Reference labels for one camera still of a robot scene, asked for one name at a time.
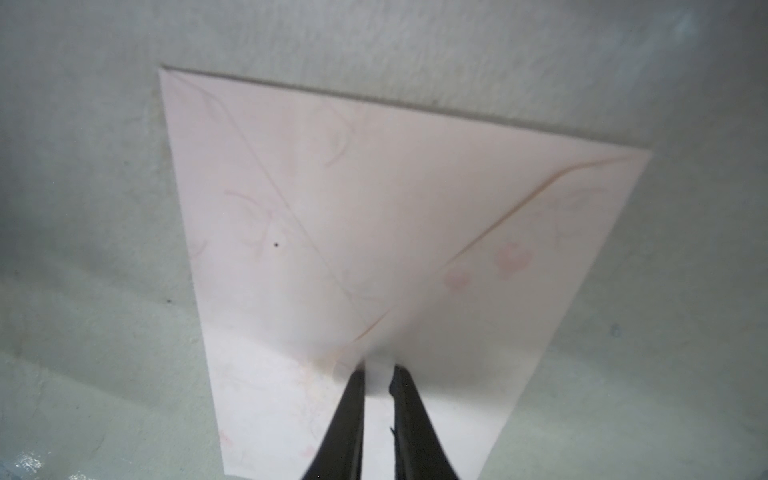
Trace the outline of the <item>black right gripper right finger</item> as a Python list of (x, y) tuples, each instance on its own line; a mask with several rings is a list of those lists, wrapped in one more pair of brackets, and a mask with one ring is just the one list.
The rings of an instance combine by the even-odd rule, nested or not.
[(394, 367), (389, 393), (395, 410), (395, 478), (457, 480), (458, 476), (442, 448), (415, 381), (405, 367)]

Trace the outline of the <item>pink envelope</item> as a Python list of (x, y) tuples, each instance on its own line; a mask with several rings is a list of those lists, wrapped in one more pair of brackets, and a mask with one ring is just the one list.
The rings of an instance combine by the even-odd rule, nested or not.
[(224, 472), (298, 479), (352, 372), (393, 475), (395, 365), (477, 478), (647, 150), (163, 69)]

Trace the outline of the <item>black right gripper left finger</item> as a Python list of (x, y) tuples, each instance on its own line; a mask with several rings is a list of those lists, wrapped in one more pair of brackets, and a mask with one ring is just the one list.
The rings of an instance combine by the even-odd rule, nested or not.
[(304, 480), (359, 480), (365, 418), (365, 368), (351, 374)]

